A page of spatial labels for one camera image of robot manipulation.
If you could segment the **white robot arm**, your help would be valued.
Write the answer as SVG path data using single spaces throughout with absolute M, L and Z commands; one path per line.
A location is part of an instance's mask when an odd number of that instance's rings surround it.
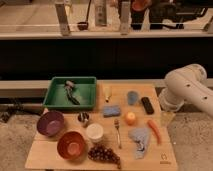
M 190 64 L 168 72 L 165 88 L 159 94 L 164 111 L 177 112 L 184 102 L 190 102 L 213 118 L 213 90 L 203 84 L 207 79 L 205 68 Z

